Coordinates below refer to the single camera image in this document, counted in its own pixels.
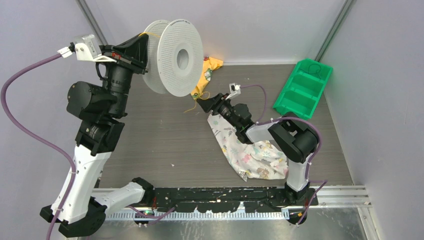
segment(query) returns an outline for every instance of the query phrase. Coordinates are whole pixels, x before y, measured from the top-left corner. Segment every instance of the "floral cloth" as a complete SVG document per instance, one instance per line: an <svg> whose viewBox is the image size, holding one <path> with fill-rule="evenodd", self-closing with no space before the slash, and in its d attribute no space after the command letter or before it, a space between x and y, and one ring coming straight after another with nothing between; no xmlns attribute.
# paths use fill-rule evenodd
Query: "floral cloth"
<svg viewBox="0 0 424 240"><path fill-rule="evenodd" d="M228 163L244 181L247 182L248 178L272 180L286 177L286 155L269 141L242 144L237 139L236 129L219 114L209 115L207 122Z"/></svg>

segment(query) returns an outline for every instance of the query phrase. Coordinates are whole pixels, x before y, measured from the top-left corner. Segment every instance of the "spool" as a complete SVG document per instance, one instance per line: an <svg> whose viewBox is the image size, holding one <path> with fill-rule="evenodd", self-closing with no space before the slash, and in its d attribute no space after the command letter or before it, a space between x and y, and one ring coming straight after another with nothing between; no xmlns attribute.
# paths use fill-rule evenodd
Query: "spool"
<svg viewBox="0 0 424 240"><path fill-rule="evenodd" d="M145 32L148 40L147 86L159 94L183 97L192 92L203 69L202 40L191 22L177 19L154 21Z"/></svg>

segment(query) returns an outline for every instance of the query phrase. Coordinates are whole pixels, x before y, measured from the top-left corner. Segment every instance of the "green tray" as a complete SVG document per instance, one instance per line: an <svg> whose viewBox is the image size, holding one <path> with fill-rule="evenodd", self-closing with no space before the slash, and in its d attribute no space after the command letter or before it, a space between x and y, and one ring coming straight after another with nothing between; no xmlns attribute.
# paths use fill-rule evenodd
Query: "green tray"
<svg viewBox="0 0 424 240"><path fill-rule="evenodd" d="M281 115L293 112L312 118L333 68L309 58L296 64L273 108Z"/></svg>

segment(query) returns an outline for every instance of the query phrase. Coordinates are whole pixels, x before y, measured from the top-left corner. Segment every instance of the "cable connector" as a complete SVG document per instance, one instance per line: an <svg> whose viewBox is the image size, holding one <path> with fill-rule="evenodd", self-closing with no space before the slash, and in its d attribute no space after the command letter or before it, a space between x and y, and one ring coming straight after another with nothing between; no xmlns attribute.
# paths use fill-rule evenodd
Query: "cable connector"
<svg viewBox="0 0 424 240"><path fill-rule="evenodd" d="M72 55L72 51L68 46L58 50L57 52L60 53L64 59Z"/></svg>

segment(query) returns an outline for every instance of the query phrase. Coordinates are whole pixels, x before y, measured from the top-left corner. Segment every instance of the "wood grain surface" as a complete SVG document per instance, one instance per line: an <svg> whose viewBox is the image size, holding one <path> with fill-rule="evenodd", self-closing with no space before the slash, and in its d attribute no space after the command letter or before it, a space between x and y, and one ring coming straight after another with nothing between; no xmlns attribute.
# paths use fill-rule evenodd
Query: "wood grain surface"
<svg viewBox="0 0 424 240"><path fill-rule="evenodd" d="M224 66L213 72L206 91L213 97L229 92L230 83L261 84L268 95L263 121L280 115L272 109L294 65ZM264 94L258 87L244 88L232 100L244 103L258 118ZM208 114L194 106L190 96L175 97L150 90L141 75L134 75L119 143L106 162L101 188L120 188L141 177L155 187L282 186L285 180L248 179L244 182L229 165L207 122ZM320 153L312 161L310 178L328 179L329 185L351 185L352 179L323 97L311 123L323 136Z"/></svg>

